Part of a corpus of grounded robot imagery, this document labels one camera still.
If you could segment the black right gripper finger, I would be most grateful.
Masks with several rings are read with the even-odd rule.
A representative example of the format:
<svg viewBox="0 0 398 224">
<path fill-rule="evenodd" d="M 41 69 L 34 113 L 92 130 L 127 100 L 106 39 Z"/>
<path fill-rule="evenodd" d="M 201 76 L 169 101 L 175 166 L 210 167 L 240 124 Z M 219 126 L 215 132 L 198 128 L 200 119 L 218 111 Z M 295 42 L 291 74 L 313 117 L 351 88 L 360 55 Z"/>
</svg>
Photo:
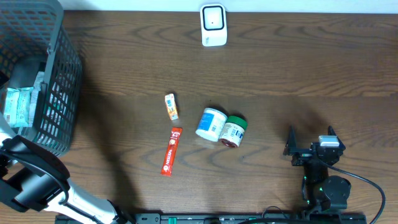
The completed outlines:
<svg viewBox="0 0 398 224">
<path fill-rule="evenodd" d="M 342 151 L 344 151 L 346 149 L 346 146 L 343 144 L 341 139 L 335 133 L 332 126 L 328 127 L 328 135 L 331 136 L 331 138 L 332 138 L 331 143 L 329 143 L 330 147 L 338 147 Z"/>
<path fill-rule="evenodd" d="M 285 144 L 284 151 L 283 151 L 283 155 L 284 156 L 292 156 L 296 152 L 297 152 L 297 141 L 295 138 L 295 131 L 294 131 L 294 127 L 290 126 L 287 142 Z"/>
</svg>

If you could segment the light green snack packet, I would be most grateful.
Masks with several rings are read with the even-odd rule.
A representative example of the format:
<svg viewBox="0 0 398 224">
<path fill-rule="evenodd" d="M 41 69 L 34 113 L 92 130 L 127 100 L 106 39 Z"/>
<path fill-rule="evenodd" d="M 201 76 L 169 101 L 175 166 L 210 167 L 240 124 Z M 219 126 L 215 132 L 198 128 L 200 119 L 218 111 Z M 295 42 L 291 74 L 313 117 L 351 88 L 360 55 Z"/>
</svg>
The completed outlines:
<svg viewBox="0 0 398 224">
<path fill-rule="evenodd" d="M 8 88 L 4 108 L 4 118 L 12 128 L 32 126 L 29 121 L 32 87 Z"/>
</svg>

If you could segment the green lid white jar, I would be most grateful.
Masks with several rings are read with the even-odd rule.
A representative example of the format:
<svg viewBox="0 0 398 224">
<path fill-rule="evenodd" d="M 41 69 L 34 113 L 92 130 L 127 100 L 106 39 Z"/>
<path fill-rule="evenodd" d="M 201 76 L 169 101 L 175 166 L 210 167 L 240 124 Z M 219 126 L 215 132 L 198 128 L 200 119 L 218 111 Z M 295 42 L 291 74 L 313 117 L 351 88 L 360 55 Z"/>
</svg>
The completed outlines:
<svg viewBox="0 0 398 224">
<path fill-rule="evenodd" d="M 239 147 L 248 123 L 238 117 L 229 116 L 220 134 L 220 141 L 228 147 Z"/>
</svg>

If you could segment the white blue label jar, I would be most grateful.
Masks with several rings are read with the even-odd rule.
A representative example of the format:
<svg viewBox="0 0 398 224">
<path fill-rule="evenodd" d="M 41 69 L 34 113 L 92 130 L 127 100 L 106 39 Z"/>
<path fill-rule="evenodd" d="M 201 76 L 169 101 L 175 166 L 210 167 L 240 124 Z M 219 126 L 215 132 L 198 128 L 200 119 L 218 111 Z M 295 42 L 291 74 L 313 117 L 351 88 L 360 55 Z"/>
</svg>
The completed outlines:
<svg viewBox="0 0 398 224">
<path fill-rule="evenodd" d="M 227 119 L 223 112 L 205 108 L 195 133 L 203 139 L 217 142 Z"/>
</svg>

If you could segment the red white snack packet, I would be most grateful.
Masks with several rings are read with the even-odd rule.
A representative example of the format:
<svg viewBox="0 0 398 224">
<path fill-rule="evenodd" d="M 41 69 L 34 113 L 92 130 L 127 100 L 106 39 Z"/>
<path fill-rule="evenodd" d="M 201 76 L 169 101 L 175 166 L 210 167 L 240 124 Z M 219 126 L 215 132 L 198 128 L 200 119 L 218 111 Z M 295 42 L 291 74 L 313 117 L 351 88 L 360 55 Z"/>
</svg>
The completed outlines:
<svg viewBox="0 0 398 224">
<path fill-rule="evenodd" d="M 165 153 L 164 163 L 162 166 L 161 174 L 167 177 L 172 176 L 172 168 L 175 160 L 175 155 L 178 149 L 179 140 L 183 129 L 173 127 Z"/>
</svg>

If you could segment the small orange box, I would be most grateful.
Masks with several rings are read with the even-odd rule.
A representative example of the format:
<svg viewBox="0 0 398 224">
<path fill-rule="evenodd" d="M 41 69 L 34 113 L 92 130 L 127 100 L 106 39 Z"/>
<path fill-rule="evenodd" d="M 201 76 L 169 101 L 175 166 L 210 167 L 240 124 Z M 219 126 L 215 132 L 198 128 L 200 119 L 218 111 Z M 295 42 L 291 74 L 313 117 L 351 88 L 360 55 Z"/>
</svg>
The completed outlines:
<svg viewBox="0 0 398 224">
<path fill-rule="evenodd" d="M 175 96 L 173 93 L 165 95 L 165 105 L 171 121 L 179 118 L 177 104 L 175 102 Z"/>
</svg>

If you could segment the green white gloves packet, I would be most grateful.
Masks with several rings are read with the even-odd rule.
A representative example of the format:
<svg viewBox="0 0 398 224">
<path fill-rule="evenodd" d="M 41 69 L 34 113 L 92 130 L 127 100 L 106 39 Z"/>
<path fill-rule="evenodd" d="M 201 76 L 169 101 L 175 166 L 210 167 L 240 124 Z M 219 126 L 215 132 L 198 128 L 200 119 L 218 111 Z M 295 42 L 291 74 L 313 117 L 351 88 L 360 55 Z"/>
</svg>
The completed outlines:
<svg viewBox="0 0 398 224">
<path fill-rule="evenodd" d="M 33 126 L 38 95 L 39 95 L 39 91 L 41 90 L 41 83 L 44 80 L 44 75 L 45 75 L 44 72 L 37 73 L 37 76 L 35 78 L 34 85 L 33 85 L 33 90 L 32 90 L 32 93 L 30 94 L 29 120 L 28 120 L 29 127 Z"/>
</svg>

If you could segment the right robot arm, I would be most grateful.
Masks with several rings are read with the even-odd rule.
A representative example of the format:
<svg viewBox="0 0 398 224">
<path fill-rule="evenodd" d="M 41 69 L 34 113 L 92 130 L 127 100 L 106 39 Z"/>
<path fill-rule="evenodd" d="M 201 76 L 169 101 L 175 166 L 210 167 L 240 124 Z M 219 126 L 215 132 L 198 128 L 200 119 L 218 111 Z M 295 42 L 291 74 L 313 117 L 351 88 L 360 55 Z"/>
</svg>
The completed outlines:
<svg viewBox="0 0 398 224">
<path fill-rule="evenodd" d="M 340 160 L 345 149 L 331 126 L 328 127 L 327 135 L 319 136 L 318 141 L 311 143 L 308 148 L 298 147 L 294 129 L 289 128 L 283 155 L 291 156 L 291 164 L 304 169 L 302 195 L 308 203 L 308 215 L 338 212 L 347 208 L 351 183 L 328 173 L 329 168 Z"/>
</svg>

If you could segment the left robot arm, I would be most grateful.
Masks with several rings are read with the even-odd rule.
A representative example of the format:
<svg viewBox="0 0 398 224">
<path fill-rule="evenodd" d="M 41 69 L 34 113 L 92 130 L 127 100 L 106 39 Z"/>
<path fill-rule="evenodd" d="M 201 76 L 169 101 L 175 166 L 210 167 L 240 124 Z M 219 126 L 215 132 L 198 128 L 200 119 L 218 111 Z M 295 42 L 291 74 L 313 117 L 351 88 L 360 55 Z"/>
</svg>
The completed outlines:
<svg viewBox="0 0 398 224">
<path fill-rule="evenodd" d="M 1 118 L 1 203 L 24 213 L 61 213 L 78 223 L 135 223 L 109 200 L 83 190 L 61 160 L 17 135 Z"/>
</svg>

